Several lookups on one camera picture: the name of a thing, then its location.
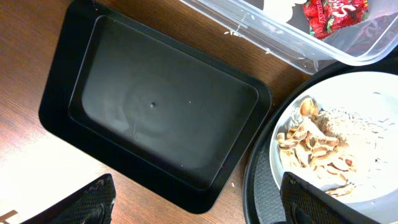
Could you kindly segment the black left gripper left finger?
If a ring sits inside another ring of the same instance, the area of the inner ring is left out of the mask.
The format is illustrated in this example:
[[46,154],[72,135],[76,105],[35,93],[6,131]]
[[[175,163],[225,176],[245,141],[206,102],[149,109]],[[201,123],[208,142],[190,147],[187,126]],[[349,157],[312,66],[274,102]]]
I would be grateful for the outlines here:
[[116,189],[104,174],[23,224],[110,224]]

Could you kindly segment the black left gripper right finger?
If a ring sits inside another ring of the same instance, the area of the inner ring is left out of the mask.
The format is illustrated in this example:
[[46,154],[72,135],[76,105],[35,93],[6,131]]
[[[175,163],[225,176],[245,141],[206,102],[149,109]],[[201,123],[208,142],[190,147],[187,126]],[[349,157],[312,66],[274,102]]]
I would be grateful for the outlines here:
[[283,174],[280,198],[287,223],[377,224],[291,172]]

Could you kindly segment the peanut shells food scraps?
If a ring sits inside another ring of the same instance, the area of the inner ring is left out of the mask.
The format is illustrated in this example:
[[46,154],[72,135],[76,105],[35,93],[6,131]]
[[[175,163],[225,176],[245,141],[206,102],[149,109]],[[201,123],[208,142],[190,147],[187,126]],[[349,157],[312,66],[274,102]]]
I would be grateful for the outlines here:
[[385,125],[345,110],[320,109],[311,97],[292,118],[291,127],[276,136],[284,170],[308,177],[332,197],[374,185],[383,163]]

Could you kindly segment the grey plate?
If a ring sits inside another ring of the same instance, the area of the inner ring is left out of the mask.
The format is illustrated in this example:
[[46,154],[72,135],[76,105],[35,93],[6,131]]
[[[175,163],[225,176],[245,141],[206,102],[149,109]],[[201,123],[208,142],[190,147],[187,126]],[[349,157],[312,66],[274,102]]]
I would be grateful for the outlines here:
[[[283,110],[272,133],[269,159],[277,185],[281,185],[283,174],[289,171],[282,167],[276,136],[291,127],[294,111],[307,97],[311,97],[320,109],[345,110],[386,126],[381,153],[383,163],[374,175],[374,185],[345,197],[333,198],[379,223],[396,223],[397,77],[382,72],[346,73],[320,81],[295,97]],[[312,183],[308,177],[296,175],[324,192],[323,187]]]

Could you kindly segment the red snack wrapper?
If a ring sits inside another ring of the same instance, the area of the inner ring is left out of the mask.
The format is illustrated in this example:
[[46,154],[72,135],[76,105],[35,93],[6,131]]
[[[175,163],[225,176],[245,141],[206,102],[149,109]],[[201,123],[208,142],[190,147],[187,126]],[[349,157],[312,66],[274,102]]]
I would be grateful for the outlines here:
[[353,26],[368,18],[367,0],[308,0],[303,13],[309,34],[324,39],[339,29]]

